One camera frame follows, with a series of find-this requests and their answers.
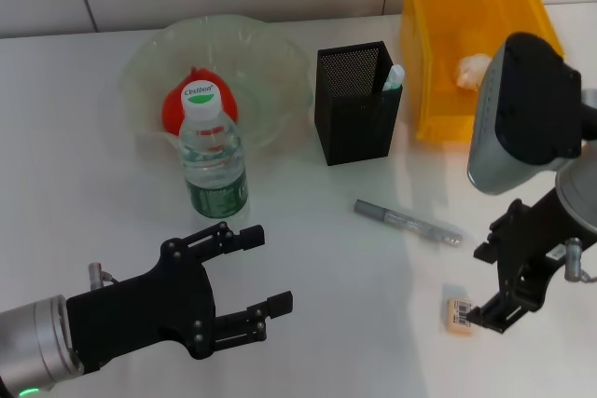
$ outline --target black mesh pen holder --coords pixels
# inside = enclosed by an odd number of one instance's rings
[[[315,127],[327,165],[390,152],[402,95],[382,91],[392,65],[383,42],[317,52]]]

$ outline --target tabletop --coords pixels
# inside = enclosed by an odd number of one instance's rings
[[[551,6],[568,62],[597,88],[597,4]],[[282,23],[319,48],[383,40],[395,62],[399,16]],[[160,244],[201,228],[173,149],[127,128],[120,71],[154,32],[0,41],[0,309],[85,292],[87,265],[145,273]],[[597,290],[558,273],[545,306],[505,334],[447,333],[451,296],[484,304],[495,266],[473,258],[515,198],[553,187],[543,173],[499,197],[465,175],[465,145],[413,141],[405,91],[388,158],[328,167],[312,119],[247,158],[250,213],[266,245],[206,263],[217,314],[291,290],[294,311],[268,339],[192,360],[164,342],[59,384],[62,398],[558,397],[593,391]],[[356,199],[449,223],[463,247],[439,247],[352,212]],[[583,265],[597,271],[597,251]]]

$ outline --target plastic bottle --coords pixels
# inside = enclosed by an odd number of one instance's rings
[[[248,198],[241,137],[222,109],[216,84],[193,81],[181,96],[185,121],[178,135],[178,158],[191,203],[208,218],[232,216]]]

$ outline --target yellow container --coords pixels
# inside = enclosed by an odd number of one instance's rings
[[[458,61],[493,56],[514,32],[537,34],[563,54],[541,0],[404,0],[400,46],[420,140],[470,142],[477,93],[456,87]]]

